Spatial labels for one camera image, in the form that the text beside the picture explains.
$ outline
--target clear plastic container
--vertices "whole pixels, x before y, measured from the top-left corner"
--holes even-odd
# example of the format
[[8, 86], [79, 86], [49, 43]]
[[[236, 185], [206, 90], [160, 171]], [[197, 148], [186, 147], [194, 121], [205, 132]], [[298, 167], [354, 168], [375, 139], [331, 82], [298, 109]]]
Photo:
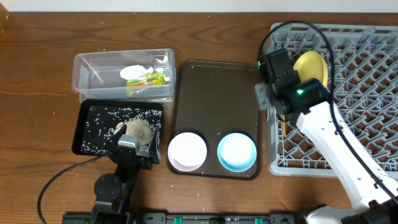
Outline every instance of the clear plastic container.
[[[78, 54], [73, 65], [72, 89], [80, 99], [131, 99], [173, 101], [175, 62], [171, 49], [124, 50]], [[132, 65], [162, 71], [168, 81], [162, 85], [126, 87], [120, 71]]]

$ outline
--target small black tray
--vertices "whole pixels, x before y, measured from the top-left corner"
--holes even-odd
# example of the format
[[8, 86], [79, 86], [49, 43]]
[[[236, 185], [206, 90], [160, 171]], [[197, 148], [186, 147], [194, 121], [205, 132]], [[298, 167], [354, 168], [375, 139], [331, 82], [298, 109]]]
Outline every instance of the small black tray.
[[160, 103], [91, 99], [83, 101], [72, 143], [73, 153], [86, 156], [101, 154], [104, 143], [111, 134], [111, 128], [146, 111], [148, 115], [145, 119], [151, 125], [158, 124], [161, 137], [164, 111]]
[[[260, 82], [256, 66], [241, 63], [187, 61], [180, 69], [171, 139], [179, 133], [199, 134], [207, 157], [201, 167], [182, 172], [167, 159], [169, 169], [181, 175], [251, 180], [261, 170], [261, 113], [254, 86]], [[244, 172], [224, 168], [217, 156], [218, 143], [230, 133], [244, 133], [257, 147], [254, 165]]]

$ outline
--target yellow plate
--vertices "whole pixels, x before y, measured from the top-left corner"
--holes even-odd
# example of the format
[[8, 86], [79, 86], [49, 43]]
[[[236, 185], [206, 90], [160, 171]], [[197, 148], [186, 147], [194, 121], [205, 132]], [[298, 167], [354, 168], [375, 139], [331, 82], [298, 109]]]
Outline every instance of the yellow plate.
[[328, 66], [323, 57], [314, 51], [301, 55], [293, 68], [298, 71], [301, 82], [309, 78], [317, 78], [324, 87], [328, 84]]

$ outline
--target robotic arm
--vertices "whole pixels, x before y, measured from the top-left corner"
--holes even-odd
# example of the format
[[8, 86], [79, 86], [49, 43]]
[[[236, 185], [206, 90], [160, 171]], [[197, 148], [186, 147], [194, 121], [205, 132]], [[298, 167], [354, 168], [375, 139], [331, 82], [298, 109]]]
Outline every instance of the robotic arm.
[[334, 104], [336, 130], [330, 113], [329, 91], [315, 78], [304, 82], [293, 69], [288, 53], [280, 49], [261, 55], [259, 68], [265, 83], [258, 84], [256, 95], [260, 108], [274, 106], [277, 114], [285, 115], [290, 123], [304, 133], [319, 149], [343, 184], [356, 216], [342, 219], [341, 213], [325, 215], [315, 210], [307, 216], [309, 223], [396, 223], [398, 208], [391, 196], [375, 183], [369, 171], [358, 161], [344, 142], [348, 140], [357, 155], [367, 165], [383, 187], [396, 196], [398, 182], [389, 177], [373, 160], [347, 127]]

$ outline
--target wooden table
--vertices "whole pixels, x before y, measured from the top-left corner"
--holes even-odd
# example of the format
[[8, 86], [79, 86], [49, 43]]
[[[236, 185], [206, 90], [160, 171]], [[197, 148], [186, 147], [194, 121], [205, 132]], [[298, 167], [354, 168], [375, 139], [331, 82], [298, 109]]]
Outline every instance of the wooden table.
[[[45, 183], [89, 159], [71, 152], [80, 107], [71, 89], [76, 54], [171, 48], [177, 66], [190, 59], [254, 63], [270, 26], [291, 19], [398, 25], [397, 14], [11, 13], [0, 42], [0, 222], [39, 223], [36, 201]], [[171, 103], [165, 115], [168, 136]], [[338, 179], [274, 176], [265, 151], [262, 172], [250, 182], [175, 175], [165, 165], [168, 142], [162, 141], [161, 165], [139, 174], [133, 207], [170, 213], [302, 211], [319, 203], [350, 208]], [[95, 180], [114, 169], [103, 158], [63, 174], [44, 195], [47, 221], [89, 212]]]

